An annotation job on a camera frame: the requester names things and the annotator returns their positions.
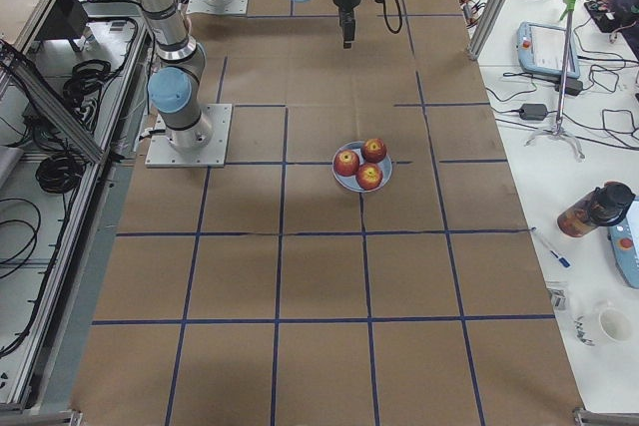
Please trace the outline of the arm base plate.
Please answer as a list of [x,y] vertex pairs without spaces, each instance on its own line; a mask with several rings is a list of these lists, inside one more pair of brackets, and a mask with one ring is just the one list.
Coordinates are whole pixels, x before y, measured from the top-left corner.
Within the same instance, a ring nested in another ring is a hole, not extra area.
[[189,0],[187,14],[244,16],[249,0]]

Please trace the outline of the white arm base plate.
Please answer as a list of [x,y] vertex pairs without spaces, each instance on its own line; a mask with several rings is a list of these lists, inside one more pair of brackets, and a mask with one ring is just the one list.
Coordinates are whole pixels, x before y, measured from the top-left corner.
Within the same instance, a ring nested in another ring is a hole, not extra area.
[[150,137],[145,165],[148,168],[222,168],[226,163],[232,104],[206,104],[199,122],[175,131],[158,117]]

